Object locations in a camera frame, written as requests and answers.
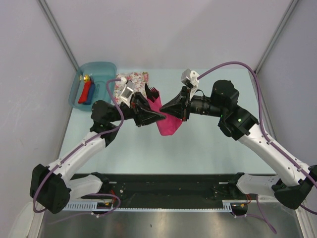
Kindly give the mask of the black knife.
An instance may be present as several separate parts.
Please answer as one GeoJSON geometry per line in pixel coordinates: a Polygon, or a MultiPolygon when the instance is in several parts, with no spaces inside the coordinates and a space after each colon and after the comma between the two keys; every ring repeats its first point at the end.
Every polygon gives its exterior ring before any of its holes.
{"type": "Polygon", "coordinates": [[[147,99],[152,100],[152,99],[153,99],[153,98],[152,98],[152,93],[151,93],[151,91],[150,91],[150,89],[149,89],[147,83],[145,84],[145,92],[146,92],[146,97],[147,97],[147,99]]]}

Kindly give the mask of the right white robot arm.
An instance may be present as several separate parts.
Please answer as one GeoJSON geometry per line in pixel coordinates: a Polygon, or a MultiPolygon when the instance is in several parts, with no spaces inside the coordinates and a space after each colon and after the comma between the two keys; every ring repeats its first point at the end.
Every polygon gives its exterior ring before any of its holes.
{"type": "Polygon", "coordinates": [[[218,127],[225,136],[247,146],[275,171],[274,176],[237,173],[228,183],[232,198],[264,195],[274,197],[287,208],[297,209],[317,181],[317,167],[296,159],[261,130],[257,118],[237,104],[238,97],[239,91],[229,80],[216,81],[209,97],[193,96],[190,89],[183,86],[160,111],[182,121],[187,121],[190,114],[218,117],[218,127]]]}

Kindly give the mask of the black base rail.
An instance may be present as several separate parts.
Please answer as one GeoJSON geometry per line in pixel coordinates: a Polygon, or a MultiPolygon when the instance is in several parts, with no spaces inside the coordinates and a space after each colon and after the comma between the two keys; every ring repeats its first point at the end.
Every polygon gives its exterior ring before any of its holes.
{"type": "Polygon", "coordinates": [[[130,209],[211,209],[225,200],[255,201],[254,192],[240,192],[228,184],[235,174],[102,174],[106,182],[97,196],[82,199],[107,200],[107,193],[118,196],[121,208],[130,209]]]}

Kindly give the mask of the floral cloth mat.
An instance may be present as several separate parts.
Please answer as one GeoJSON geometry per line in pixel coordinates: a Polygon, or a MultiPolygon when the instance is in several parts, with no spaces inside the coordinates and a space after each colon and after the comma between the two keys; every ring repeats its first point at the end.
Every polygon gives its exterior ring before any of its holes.
{"type": "MultiPolygon", "coordinates": [[[[131,81],[136,86],[136,91],[141,92],[144,97],[146,97],[145,85],[149,82],[148,72],[130,72],[130,73],[119,73],[116,75],[116,78],[126,78],[128,81],[131,81]]],[[[115,82],[113,96],[118,105],[122,102],[120,99],[120,94],[124,89],[124,82],[115,82]]]]}

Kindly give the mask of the magenta paper napkin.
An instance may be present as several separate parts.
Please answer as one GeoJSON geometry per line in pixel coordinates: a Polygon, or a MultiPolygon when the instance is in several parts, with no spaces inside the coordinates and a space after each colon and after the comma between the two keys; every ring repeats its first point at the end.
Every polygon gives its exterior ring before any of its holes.
{"type": "MultiPolygon", "coordinates": [[[[157,113],[161,113],[159,111],[160,108],[162,107],[160,96],[156,99],[153,97],[147,96],[147,100],[148,100],[148,103],[150,105],[150,108],[153,111],[155,111],[157,113]]],[[[164,116],[166,116],[166,118],[157,121],[158,130],[162,136],[171,136],[182,125],[183,121],[181,119],[178,119],[178,118],[172,116],[172,115],[165,114],[165,113],[162,113],[162,114],[164,116]]]]}

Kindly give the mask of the black fork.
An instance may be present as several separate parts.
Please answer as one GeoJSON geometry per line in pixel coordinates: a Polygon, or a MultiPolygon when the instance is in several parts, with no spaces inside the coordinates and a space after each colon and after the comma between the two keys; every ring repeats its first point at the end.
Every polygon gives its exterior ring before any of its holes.
{"type": "Polygon", "coordinates": [[[151,101],[155,102],[159,98],[159,91],[155,87],[150,88],[151,101]]]}

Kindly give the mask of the gold foil candy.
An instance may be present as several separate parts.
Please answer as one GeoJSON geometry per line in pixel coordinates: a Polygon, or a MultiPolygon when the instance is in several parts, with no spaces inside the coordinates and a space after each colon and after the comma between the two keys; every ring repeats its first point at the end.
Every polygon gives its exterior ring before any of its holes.
{"type": "Polygon", "coordinates": [[[90,75],[85,74],[85,75],[80,75],[80,76],[79,76],[79,80],[80,80],[80,81],[83,81],[84,83],[87,83],[87,82],[91,81],[92,78],[91,78],[90,75]]]}

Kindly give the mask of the blue marker pen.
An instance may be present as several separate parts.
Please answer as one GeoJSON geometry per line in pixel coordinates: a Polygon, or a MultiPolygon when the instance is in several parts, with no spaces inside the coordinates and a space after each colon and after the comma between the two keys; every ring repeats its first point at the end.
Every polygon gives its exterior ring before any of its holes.
{"type": "Polygon", "coordinates": [[[92,84],[90,86],[90,89],[89,89],[89,92],[88,92],[88,95],[87,95],[87,100],[83,103],[84,105],[90,105],[92,103],[95,87],[96,87],[95,84],[92,84]]]}

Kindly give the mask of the red marker pen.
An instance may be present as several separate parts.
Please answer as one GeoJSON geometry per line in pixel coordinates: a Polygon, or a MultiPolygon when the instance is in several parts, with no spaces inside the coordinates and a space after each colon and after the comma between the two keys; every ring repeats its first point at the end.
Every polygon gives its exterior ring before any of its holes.
{"type": "Polygon", "coordinates": [[[88,81],[84,84],[84,88],[83,88],[82,94],[78,100],[78,104],[83,104],[87,101],[91,84],[92,84],[91,81],[88,81]]]}

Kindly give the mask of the teal plastic bin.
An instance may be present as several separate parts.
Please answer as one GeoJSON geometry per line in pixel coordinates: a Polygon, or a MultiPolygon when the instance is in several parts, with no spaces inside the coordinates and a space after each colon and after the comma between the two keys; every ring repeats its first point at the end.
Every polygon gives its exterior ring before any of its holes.
{"type": "Polygon", "coordinates": [[[114,83],[110,83],[108,87],[106,87],[106,83],[115,78],[116,66],[111,62],[98,61],[82,65],[77,70],[72,83],[68,99],[70,106],[75,109],[89,112],[91,111],[93,103],[98,100],[110,103],[111,98],[109,93],[114,93],[114,83]],[[82,94],[85,84],[83,81],[79,80],[79,76],[85,74],[90,75],[92,78],[91,83],[96,85],[92,103],[90,105],[78,104],[78,100],[82,94]]]}

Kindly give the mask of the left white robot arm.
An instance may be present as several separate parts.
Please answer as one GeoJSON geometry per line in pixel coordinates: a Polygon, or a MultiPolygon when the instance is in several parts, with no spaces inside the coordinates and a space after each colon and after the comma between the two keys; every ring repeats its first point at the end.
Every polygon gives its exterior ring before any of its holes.
{"type": "Polygon", "coordinates": [[[109,185],[97,173],[72,179],[75,173],[94,155],[107,148],[116,138],[125,120],[133,119],[137,127],[150,125],[166,117],[151,109],[147,99],[133,93],[130,105],[98,100],[92,105],[90,131],[67,155],[47,166],[38,164],[32,171],[30,196],[33,205],[59,213],[72,198],[94,194],[104,198],[109,185]]]}

